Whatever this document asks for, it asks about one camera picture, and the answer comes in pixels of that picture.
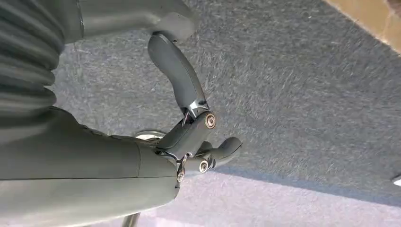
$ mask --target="prosthetic hand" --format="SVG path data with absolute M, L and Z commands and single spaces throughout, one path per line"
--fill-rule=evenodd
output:
M 206 142 L 216 127 L 199 80 L 171 42 L 194 32 L 179 0 L 0 0 L 0 226 L 80 226 L 162 206 L 186 174 L 234 158 L 241 142 Z M 148 52 L 183 119 L 157 144 L 107 136 L 53 107 L 64 44 L 114 30 L 152 34 Z

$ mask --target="wooden baseboard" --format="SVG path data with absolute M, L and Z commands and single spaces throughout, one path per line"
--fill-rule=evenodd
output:
M 401 53 L 401 0 L 326 0 Z

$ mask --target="metal screw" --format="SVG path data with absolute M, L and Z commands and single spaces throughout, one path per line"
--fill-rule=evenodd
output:
M 208 114 L 205 119 L 206 127 L 213 129 L 216 126 L 216 117 L 213 114 Z
M 179 175 L 177 176 L 177 181 L 178 181 L 178 182 L 183 181 L 183 179 L 184 179 L 184 174 L 179 174 Z
M 201 173 L 204 173 L 204 172 L 206 172 L 206 171 L 208 170 L 208 167 L 209 167 L 208 162 L 207 162 L 207 161 L 202 161 L 202 162 L 200 163 L 200 166 L 199 166 L 199 171 L 200 171 Z

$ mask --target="bolt head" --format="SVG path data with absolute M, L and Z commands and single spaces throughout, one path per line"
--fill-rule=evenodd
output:
M 205 119 L 206 127 L 213 129 L 216 126 L 216 117 L 213 114 L 208 114 Z
M 184 174 L 179 174 L 179 175 L 177 176 L 177 181 L 178 181 L 178 182 L 183 181 L 183 179 L 184 179 Z
M 207 161 L 202 161 L 200 166 L 199 166 L 199 171 L 201 173 L 205 173 L 208 170 L 209 164 Z

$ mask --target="robotic hand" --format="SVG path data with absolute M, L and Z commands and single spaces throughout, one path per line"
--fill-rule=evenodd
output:
M 186 173 L 233 159 L 195 71 L 172 41 L 194 32 L 180 0 L 0 0 L 0 226 L 81 226 L 162 206 Z M 65 43 L 116 30 L 152 34 L 148 52 L 174 88 L 183 119 L 157 144 L 79 124 L 43 86 Z
M 151 36 L 148 52 L 154 64 L 169 78 L 183 119 L 157 145 L 157 152 L 174 158 L 179 164 L 178 182 L 185 167 L 193 173 L 205 173 L 232 160 L 241 146 L 231 137 L 211 148 L 205 139 L 216 126 L 195 70 L 183 53 L 162 33 Z

